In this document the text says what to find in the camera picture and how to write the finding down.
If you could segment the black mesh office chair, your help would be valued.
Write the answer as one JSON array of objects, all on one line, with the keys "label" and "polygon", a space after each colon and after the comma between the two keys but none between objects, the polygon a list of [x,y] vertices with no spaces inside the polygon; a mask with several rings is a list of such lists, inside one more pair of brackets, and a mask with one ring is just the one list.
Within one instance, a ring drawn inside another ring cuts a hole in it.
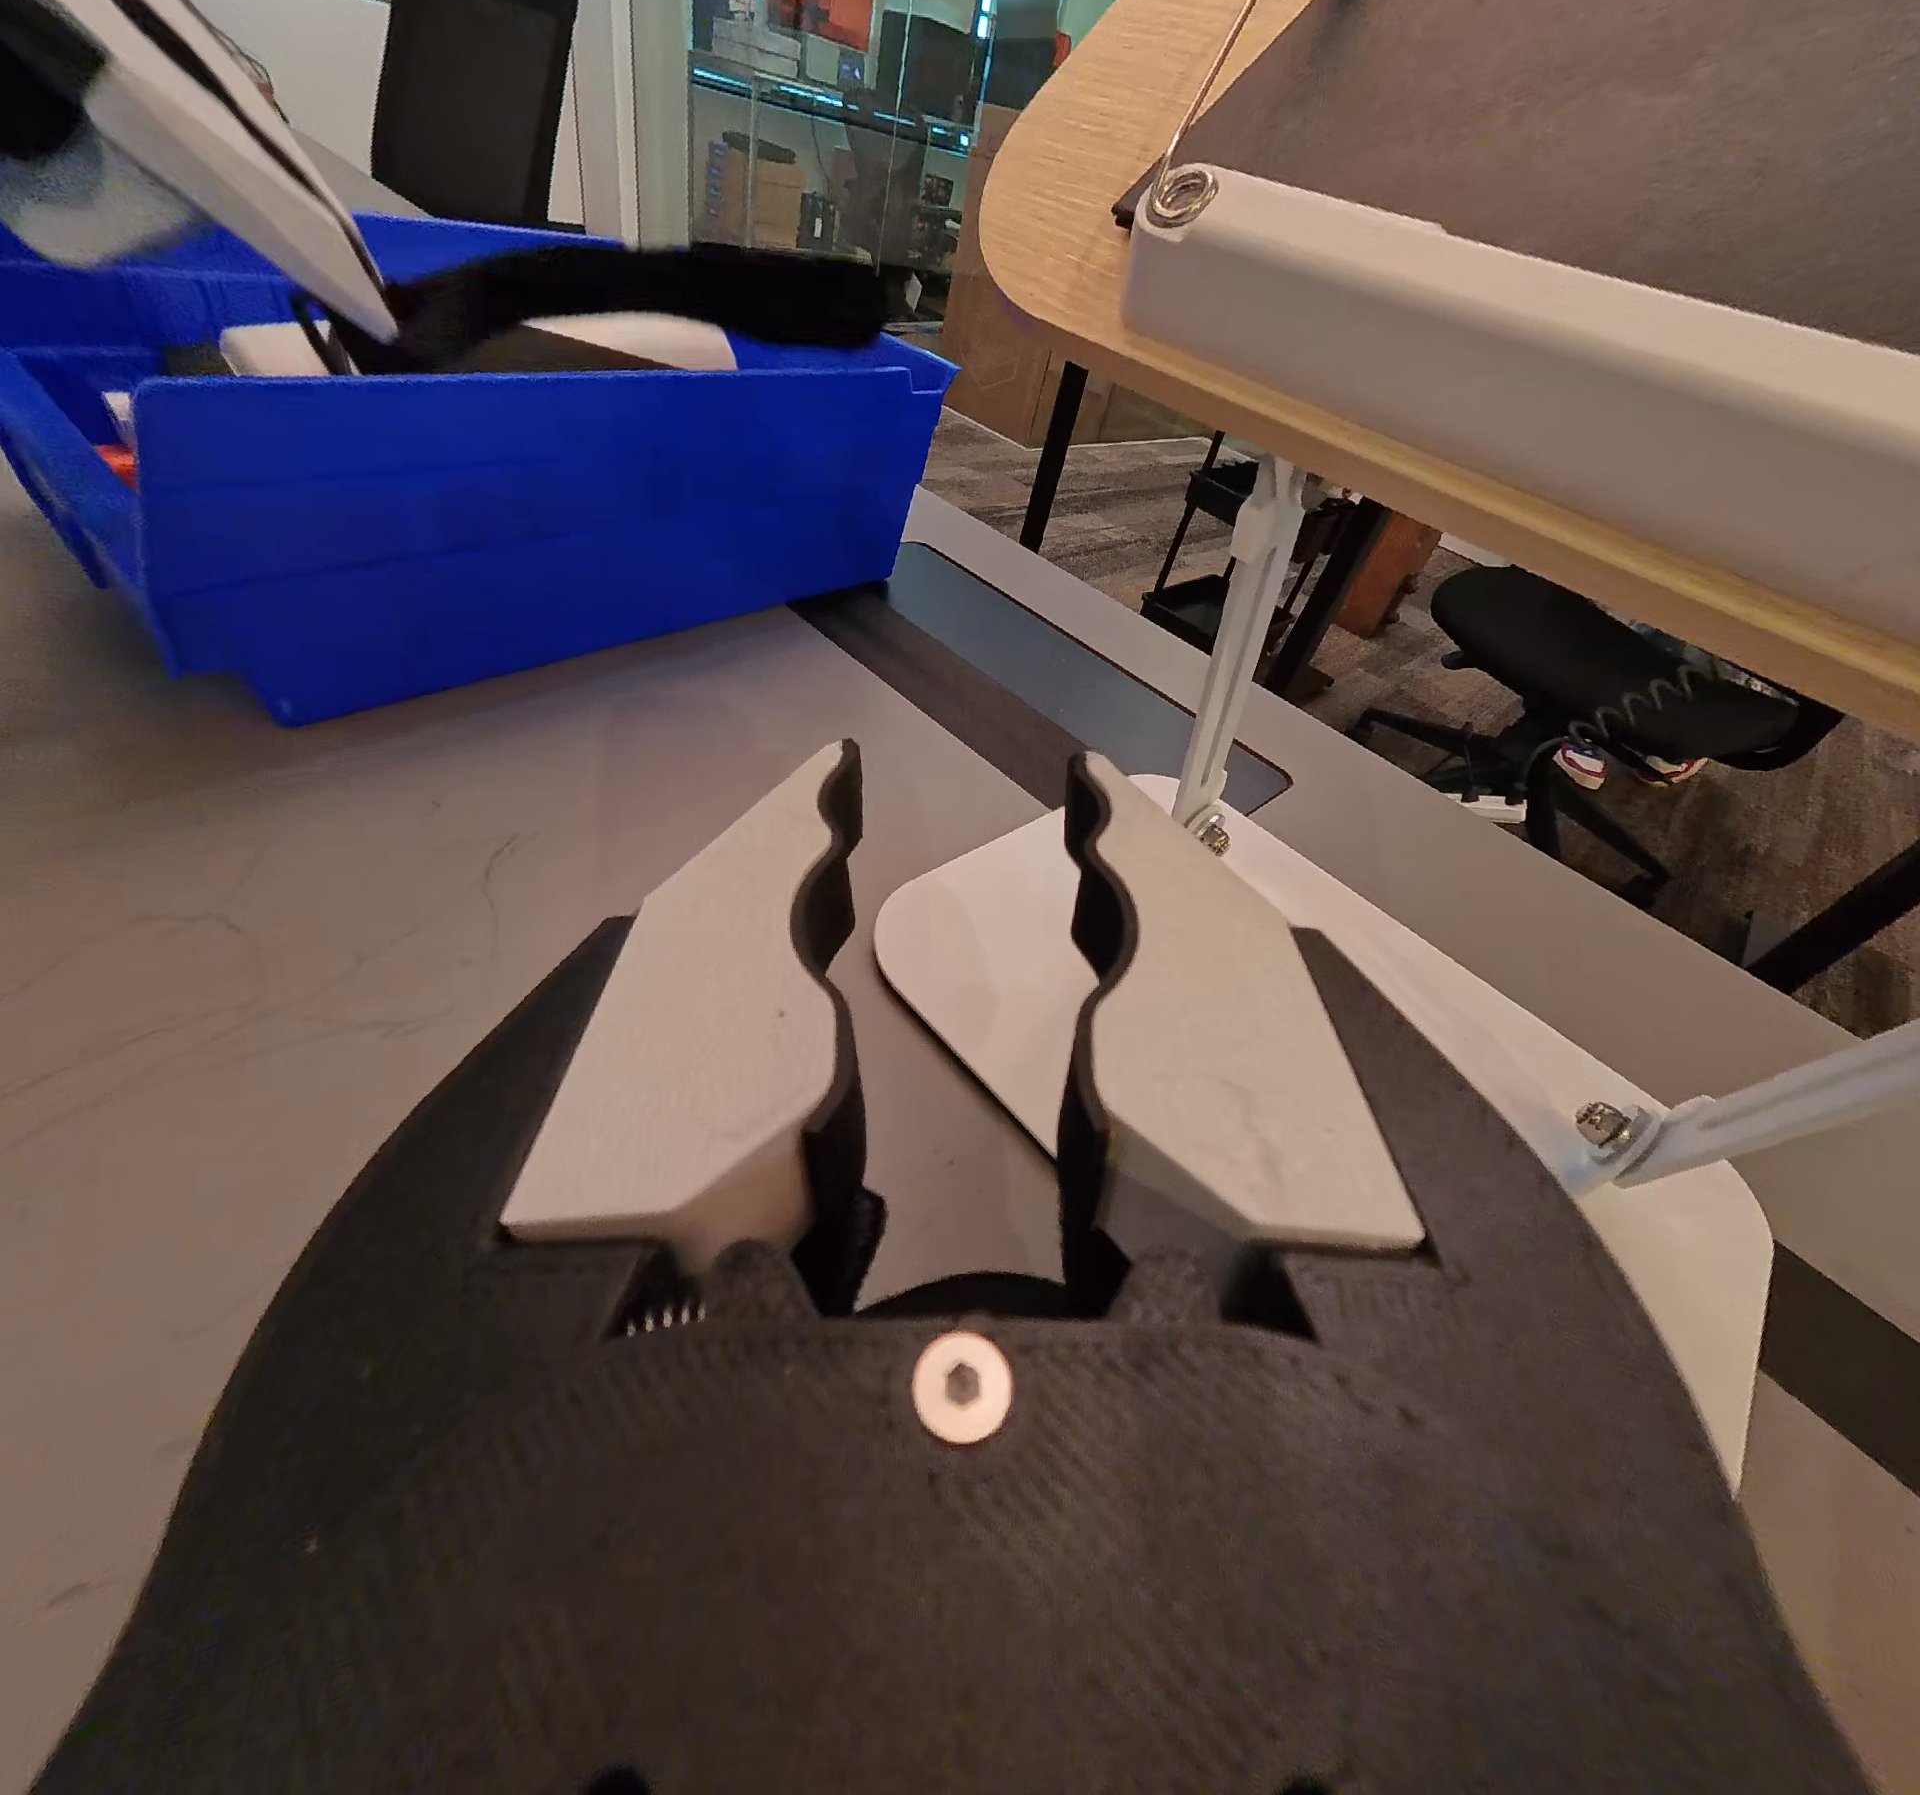
[{"label": "black mesh office chair", "polygon": [[438,217],[541,229],[579,0],[390,0],[371,178]]}]

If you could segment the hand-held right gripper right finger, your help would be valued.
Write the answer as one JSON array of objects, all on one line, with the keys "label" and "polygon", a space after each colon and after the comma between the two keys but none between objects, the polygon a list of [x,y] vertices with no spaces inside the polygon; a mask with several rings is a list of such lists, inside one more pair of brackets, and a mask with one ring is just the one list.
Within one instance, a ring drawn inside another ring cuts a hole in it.
[{"label": "hand-held right gripper right finger", "polygon": [[1068,764],[1093,972],[1057,1131],[1065,1230],[1121,1255],[1411,1255],[1426,1227],[1292,924],[1099,754]]}]

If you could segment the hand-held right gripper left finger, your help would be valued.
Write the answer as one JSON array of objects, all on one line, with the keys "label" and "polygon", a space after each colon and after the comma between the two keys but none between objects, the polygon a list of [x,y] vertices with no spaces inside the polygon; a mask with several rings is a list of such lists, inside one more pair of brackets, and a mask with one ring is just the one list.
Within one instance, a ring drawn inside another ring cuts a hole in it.
[{"label": "hand-held right gripper left finger", "polygon": [[675,1255],[794,1251],[856,1219],[866,1126],[852,1014],[862,761],[827,744],[640,904],[502,1227]]}]

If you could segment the black board with wooden edge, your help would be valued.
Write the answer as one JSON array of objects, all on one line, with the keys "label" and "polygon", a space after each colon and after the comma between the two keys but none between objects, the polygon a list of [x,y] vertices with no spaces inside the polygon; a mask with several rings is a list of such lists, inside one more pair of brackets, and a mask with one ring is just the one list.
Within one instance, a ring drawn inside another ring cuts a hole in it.
[{"label": "black board with wooden edge", "polygon": [[[1456,439],[1389,439],[1320,395],[1232,384],[1119,324],[1114,206],[1236,0],[1117,0],[1000,145],[988,280],[1053,351],[1242,433],[1305,439],[1452,536],[1558,571],[1814,697],[1915,737],[1915,624],[1590,497],[1527,494]],[[1265,0],[1220,80],[1232,159],[1505,249],[1915,352],[1918,0]]]}]

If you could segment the white metal stand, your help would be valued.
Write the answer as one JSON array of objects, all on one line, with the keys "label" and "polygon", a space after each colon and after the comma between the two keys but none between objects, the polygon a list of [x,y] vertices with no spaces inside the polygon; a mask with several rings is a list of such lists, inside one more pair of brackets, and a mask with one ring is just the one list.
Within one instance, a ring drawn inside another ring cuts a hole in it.
[{"label": "white metal stand", "polygon": [[[1675,528],[1713,565],[1778,566],[1848,613],[1915,624],[1915,358],[1464,240],[1406,215],[1215,167],[1141,204],[1121,310],[1149,338],[1385,437],[1456,439],[1466,467],[1590,497],[1626,532]],[[1225,758],[1284,557],[1324,497],[1265,455],[1175,778],[1128,776],[1412,1024],[1440,1072],[1518,1133],[1560,1188],[1619,1218],[1654,1186],[1915,1102],[1915,1022],[1721,1097],[1664,1107],[1225,807]],[[877,919],[888,981],[1057,1163],[1073,1028],[1093,972],[1069,940],[1061,817],[900,886]],[[1121,1253],[1065,1230],[1068,1281],[1107,1298]]]}]

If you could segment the brown cardboard box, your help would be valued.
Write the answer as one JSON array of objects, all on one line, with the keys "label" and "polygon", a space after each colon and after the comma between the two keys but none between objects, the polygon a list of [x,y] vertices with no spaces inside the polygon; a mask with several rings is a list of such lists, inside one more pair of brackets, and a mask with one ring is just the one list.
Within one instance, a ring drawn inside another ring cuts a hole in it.
[{"label": "brown cardboard box", "polygon": [[1007,305],[978,243],[986,176],[1016,116],[1016,108],[994,101],[981,101],[975,115],[941,355],[958,367],[948,389],[952,412],[1020,446],[1036,448],[1044,445],[1063,361]]}]

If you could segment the blue plastic bin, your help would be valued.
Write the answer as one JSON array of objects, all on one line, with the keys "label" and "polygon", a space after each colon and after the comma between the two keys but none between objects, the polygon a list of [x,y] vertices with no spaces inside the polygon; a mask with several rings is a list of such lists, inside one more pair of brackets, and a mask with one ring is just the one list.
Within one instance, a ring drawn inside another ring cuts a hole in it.
[{"label": "blue plastic bin", "polygon": [[[733,336],[732,371],[228,377],[293,333],[224,231],[108,268],[4,232],[4,456],[177,676],[284,724],[884,579],[956,369]],[[93,446],[138,452],[131,494]]]}]

